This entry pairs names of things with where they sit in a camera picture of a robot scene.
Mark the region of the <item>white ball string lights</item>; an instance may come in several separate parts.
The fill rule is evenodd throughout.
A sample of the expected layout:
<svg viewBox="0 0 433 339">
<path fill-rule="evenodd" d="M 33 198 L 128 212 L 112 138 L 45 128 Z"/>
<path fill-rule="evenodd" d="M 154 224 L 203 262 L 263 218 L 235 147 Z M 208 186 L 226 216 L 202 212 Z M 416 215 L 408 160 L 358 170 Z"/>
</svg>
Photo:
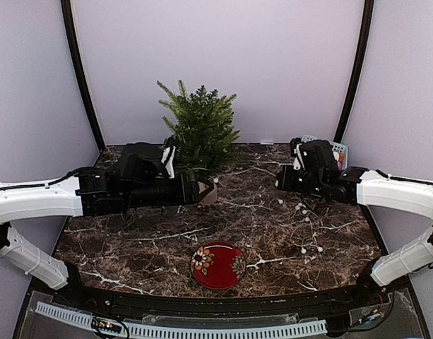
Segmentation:
<svg viewBox="0 0 433 339">
<path fill-rule="evenodd" d="M 215 177 L 212 178 L 213 182 L 215 184 L 218 184 L 220 186 L 224 186 L 222 185 L 222 183 L 220 183 L 219 178 Z M 279 198 L 276 198 L 276 201 L 279 203 L 279 205 L 283 205 L 282 207 L 285 207 L 285 202 Z M 305 204 L 301 201 L 298 202 L 295 206 L 293 206 L 293 209 L 287 214 L 287 218 L 283 218 L 283 220 L 280 220 L 280 222 L 285 222 L 287 220 L 288 224 L 292 224 L 292 223 L 296 223 L 296 222 L 310 222 L 312 223 L 311 219 L 310 219 L 310 215 L 313 212 L 311 211 L 311 209 L 307 206 L 305 206 Z M 302 247 L 302 254 L 305 254 L 307 252 L 307 250 L 303 249 L 304 245 L 300 245 Z M 321 253 L 323 251 L 323 248 L 321 246 L 319 246 L 318 244 L 316 245 L 317 251 L 319 253 Z"/>
</svg>

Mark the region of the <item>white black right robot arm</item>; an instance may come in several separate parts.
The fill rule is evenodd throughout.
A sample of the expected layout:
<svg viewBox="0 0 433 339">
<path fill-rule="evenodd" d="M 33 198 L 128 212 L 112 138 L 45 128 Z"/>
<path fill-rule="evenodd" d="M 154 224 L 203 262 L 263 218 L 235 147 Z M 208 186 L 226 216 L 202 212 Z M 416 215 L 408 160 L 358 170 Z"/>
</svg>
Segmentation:
<svg viewBox="0 0 433 339">
<path fill-rule="evenodd" d="M 310 194 L 327 201 L 378 206 L 429 218 L 433 222 L 433 181 L 387 174 L 379 169 L 341 169 L 332 145 L 321 139 L 290 141 L 293 162 L 281 167 L 275 185 L 282 191 Z M 364 307 L 378 288 L 433 263 L 433 224 L 400 249 L 368 263 L 350 292 Z"/>
</svg>

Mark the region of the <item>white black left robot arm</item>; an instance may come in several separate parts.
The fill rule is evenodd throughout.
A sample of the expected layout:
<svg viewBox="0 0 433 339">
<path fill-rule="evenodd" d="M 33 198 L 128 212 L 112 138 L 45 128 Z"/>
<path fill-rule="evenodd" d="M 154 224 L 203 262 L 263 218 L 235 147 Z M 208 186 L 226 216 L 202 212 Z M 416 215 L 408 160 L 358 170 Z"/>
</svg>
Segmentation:
<svg viewBox="0 0 433 339">
<path fill-rule="evenodd" d="M 218 188 L 193 170 L 176 169 L 179 148 L 138 142 L 126 144 L 118 160 L 107 169 L 80 167 L 58 179 L 0 182 L 0 258 L 62 290 L 75 308 L 90 301 L 80 285 L 77 268 L 55 259 L 31 244 L 11 226 L 14 220 L 51 216 L 95 217 L 125 213 L 140 207 L 209 205 Z"/>
</svg>

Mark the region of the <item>small green christmas tree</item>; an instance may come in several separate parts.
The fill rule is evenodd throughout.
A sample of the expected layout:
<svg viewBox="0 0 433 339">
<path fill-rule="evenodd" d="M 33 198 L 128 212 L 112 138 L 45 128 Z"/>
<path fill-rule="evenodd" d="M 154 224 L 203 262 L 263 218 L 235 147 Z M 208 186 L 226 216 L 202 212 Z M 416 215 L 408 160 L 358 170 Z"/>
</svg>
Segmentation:
<svg viewBox="0 0 433 339">
<path fill-rule="evenodd" d="M 167 95 L 158 103 L 171 111 L 174 119 L 162 118 L 179 146 L 179 168 L 194 172 L 213 182 L 223 167 L 239 153 L 235 142 L 240 131 L 234 125 L 233 102 L 236 94 L 220 95 L 217 89 L 207 90 L 202 85 L 195 92 L 187 91 L 184 81 L 178 81 L 178 92 L 158 81 Z M 201 191 L 202 206 L 214 204 L 218 199 L 218 186 Z"/>
</svg>

